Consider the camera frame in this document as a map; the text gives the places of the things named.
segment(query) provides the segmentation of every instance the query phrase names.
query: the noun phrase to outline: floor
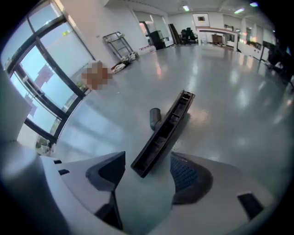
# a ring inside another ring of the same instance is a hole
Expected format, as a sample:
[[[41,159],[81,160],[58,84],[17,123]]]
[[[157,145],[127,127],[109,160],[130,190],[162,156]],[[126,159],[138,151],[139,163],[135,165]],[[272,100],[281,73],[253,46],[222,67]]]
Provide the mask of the floor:
[[[294,97],[274,72],[252,57],[211,45],[149,53],[84,98],[55,152],[71,162],[126,151],[116,197],[129,234],[146,234],[171,209],[175,187],[169,158],[144,179],[130,165],[153,133],[149,110],[158,107],[164,115],[182,89],[195,99],[173,151],[239,167],[277,199],[288,185]]]

